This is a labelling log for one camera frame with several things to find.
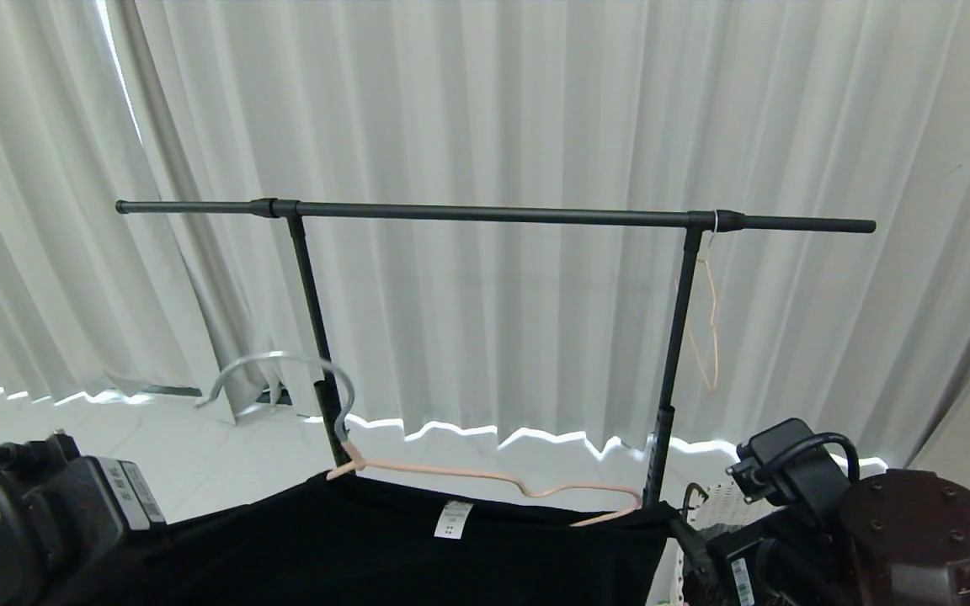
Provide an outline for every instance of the white tile floor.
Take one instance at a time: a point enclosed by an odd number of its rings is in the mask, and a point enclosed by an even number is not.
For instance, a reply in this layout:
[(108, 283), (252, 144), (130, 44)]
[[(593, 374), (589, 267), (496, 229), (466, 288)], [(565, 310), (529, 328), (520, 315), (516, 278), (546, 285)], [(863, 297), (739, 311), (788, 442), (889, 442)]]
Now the white tile floor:
[[(192, 399), (177, 396), (151, 396), (135, 404), (120, 398), (91, 402), (82, 396), (54, 406), (50, 400), (33, 403), (0, 394), (0, 443), (42, 440), (61, 428), (77, 440), (84, 454), (135, 461), (172, 522), (254, 502), (332, 465), (323, 425), (296, 417), (291, 407), (260, 407), (230, 426), (194, 411), (191, 404)], [(598, 460), (582, 440), (552, 444), (524, 437), (498, 449), (495, 433), (461, 436), (437, 428), (405, 441), (398, 426), (363, 428), (351, 423), (350, 427), (354, 443), (366, 456), (504, 470), (519, 476), (532, 490), (576, 481), (642, 488), (646, 475), (642, 453), (607, 449)], [(721, 452), (694, 455), (671, 449), (665, 498), (678, 506), (688, 482), (722, 481), (724, 468), (731, 463), (732, 458)], [(505, 502), (532, 500), (535, 505), (577, 510), (620, 509), (630, 502), (627, 495), (614, 492), (570, 491), (528, 499), (502, 482), (383, 470), (365, 474), (455, 494)], [(665, 563), (671, 561), (670, 552)], [(667, 596), (669, 574), (664, 568), (658, 574), (655, 598)]]

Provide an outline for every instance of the clothing rack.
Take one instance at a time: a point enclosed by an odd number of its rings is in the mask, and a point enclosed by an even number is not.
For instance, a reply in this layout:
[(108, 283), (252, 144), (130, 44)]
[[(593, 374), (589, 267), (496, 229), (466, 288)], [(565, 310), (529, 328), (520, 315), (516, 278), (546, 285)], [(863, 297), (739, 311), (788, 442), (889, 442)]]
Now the clothing rack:
[[(669, 456), (669, 439), (673, 434), (676, 409), (673, 390), (679, 367), (680, 346), (684, 344), (684, 327), (690, 306), (690, 287), (694, 281), (698, 249), (705, 231), (779, 230), (779, 231), (836, 231), (836, 233), (872, 233), (874, 221), (857, 219), (821, 219), (804, 217), (759, 217), (734, 210), (689, 210), (686, 212), (658, 212), (644, 210), (561, 210), (561, 208), (498, 208), (480, 206), (426, 206), (393, 204), (339, 204), (300, 202), (295, 199), (255, 199), (250, 202), (126, 202), (118, 200), (115, 209), (122, 215), (131, 212), (152, 214), (256, 215), (267, 219), (286, 219), (294, 242), (297, 266), (301, 272), (301, 286), (309, 307), (309, 321), (321, 358), (331, 360), (328, 334), (324, 330), (317, 281), (309, 261), (305, 237), (304, 217), (343, 217), (360, 219), (413, 219), (434, 221), (489, 221), (501, 223), (580, 224), (581, 226), (643, 226), (680, 227), (686, 231), (684, 257), (680, 264), (680, 279), (673, 321), (669, 330), (669, 349), (665, 356), (661, 398), (658, 400), (657, 421), (654, 424), (650, 448), (650, 465), (646, 486), (642, 489), (643, 506), (661, 500), (665, 475), (665, 461)], [(313, 384), (328, 433), (335, 464), (350, 461), (335, 437), (335, 418), (339, 412), (338, 387), (331, 372)]]

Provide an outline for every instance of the curtain fold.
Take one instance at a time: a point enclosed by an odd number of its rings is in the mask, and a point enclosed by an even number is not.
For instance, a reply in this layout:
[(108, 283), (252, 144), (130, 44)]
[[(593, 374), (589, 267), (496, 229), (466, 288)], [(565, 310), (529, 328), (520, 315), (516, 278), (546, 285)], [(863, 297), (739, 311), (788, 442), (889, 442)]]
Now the curtain fold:
[[(121, 11), (139, 25), (122, 43), (151, 59), (125, 72), (164, 93), (164, 114), (138, 120), (173, 122), (162, 136), (200, 199), (878, 219), (870, 237), (715, 238), (721, 384), (708, 392), (686, 344), (682, 437), (738, 441), (796, 415), (903, 464), (969, 375), (970, 3), (122, 3), (112, 22)], [(309, 348), (285, 227), (204, 220), (211, 237), (176, 235), (226, 264), (214, 279), (249, 321), (240, 344)], [(644, 444), (677, 231), (307, 229), (363, 417)], [(709, 306), (700, 275), (703, 353)], [(296, 401), (300, 375), (280, 371)]]
[[(0, 387), (65, 398), (219, 371), (95, 3), (0, 3)], [(212, 414), (232, 419), (226, 400)]]

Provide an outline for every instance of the black t-shirt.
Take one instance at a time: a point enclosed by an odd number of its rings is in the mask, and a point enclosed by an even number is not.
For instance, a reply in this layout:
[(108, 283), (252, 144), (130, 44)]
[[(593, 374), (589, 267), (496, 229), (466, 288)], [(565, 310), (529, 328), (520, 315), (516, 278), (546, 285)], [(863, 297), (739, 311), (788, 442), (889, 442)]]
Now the black t-shirt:
[[(461, 538), (436, 537), (453, 500), (472, 503)], [(643, 606), (676, 510), (570, 526), (594, 515), (320, 473), (170, 526), (116, 603)]]

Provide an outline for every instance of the white sticker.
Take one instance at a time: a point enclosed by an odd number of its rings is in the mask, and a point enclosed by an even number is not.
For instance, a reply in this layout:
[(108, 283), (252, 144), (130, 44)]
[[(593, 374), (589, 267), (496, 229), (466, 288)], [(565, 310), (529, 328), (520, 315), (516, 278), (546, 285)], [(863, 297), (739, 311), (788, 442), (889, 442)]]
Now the white sticker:
[(458, 540), (462, 538), (462, 527), (466, 526), (466, 517), (470, 515), (472, 502), (458, 502), (450, 500), (440, 513), (440, 521), (436, 522), (434, 537), (443, 540)]
[(732, 579), (736, 582), (739, 606), (754, 606), (754, 589), (751, 587), (751, 576), (747, 574), (747, 561), (743, 557), (732, 560)]
[(145, 515), (145, 508), (141, 505), (137, 492), (130, 484), (126, 472), (122, 469), (122, 464), (113, 458), (95, 457), (101, 467), (104, 468), (104, 476), (107, 476), (108, 486), (111, 487), (111, 494), (119, 502), (119, 508), (126, 517), (126, 522), (134, 530), (150, 529), (152, 523)]
[(159, 506), (155, 503), (152, 491), (147, 487), (145, 476), (141, 475), (141, 468), (131, 460), (120, 460), (119, 463), (122, 464), (122, 468), (126, 471), (126, 478), (130, 479), (130, 484), (137, 492), (137, 498), (145, 509), (145, 515), (153, 522), (166, 522), (167, 519), (163, 517), (162, 511), (159, 511)]

